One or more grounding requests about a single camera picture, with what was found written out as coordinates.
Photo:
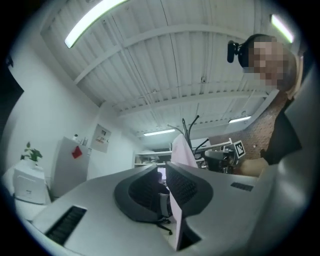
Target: floor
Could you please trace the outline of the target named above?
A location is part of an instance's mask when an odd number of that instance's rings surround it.
[[[171,229],[172,235],[169,235],[169,232],[162,229],[162,228],[159,228],[159,230],[160,230],[161,234],[163,235],[164,239],[169,243],[169,245],[171,245],[173,249],[176,249],[175,245],[176,245],[177,222],[173,216],[171,216],[169,218],[169,220],[171,221],[171,223],[170,224],[163,224],[163,226],[165,226],[168,229]]]

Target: desk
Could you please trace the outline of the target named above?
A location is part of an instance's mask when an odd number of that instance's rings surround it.
[[[4,175],[1,177],[2,184],[9,191],[12,196],[15,192],[13,177],[15,172],[15,167],[17,165],[24,164],[23,160],[19,161],[17,164],[8,169]],[[49,197],[48,190],[45,191],[45,201],[46,204],[35,204],[30,202],[21,201],[19,199],[14,199],[14,204],[16,208],[16,212],[22,219],[32,221],[38,213],[43,211],[49,204],[51,204],[51,200]]]

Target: red sticker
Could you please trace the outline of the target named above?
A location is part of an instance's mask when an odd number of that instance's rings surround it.
[[[80,150],[80,147],[76,146],[74,152],[72,152],[73,158],[76,159],[76,158],[80,157],[81,155],[82,155],[82,152]]]

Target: printer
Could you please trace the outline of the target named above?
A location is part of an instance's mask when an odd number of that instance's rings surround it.
[[[14,167],[13,187],[16,199],[39,205],[46,204],[45,173],[40,167],[31,168],[25,160],[20,161]]]

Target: black jacket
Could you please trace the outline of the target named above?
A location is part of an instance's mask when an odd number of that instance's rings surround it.
[[[167,189],[167,187],[161,183],[158,183],[158,193],[161,194],[170,194],[170,191]]]
[[[303,83],[313,63],[314,58],[312,53],[310,51],[306,51],[303,54],[301,83]],[[275,119],[274,129],[269,141],[269,146],[263,155],[263,158],[268,162],[269,165],[278,164],[280,160],[287,154],[302,148],[296,132],[285,114],[286,109],[293,101],[293,99],[287,100],[284,107],[279,112],[279,115]]]

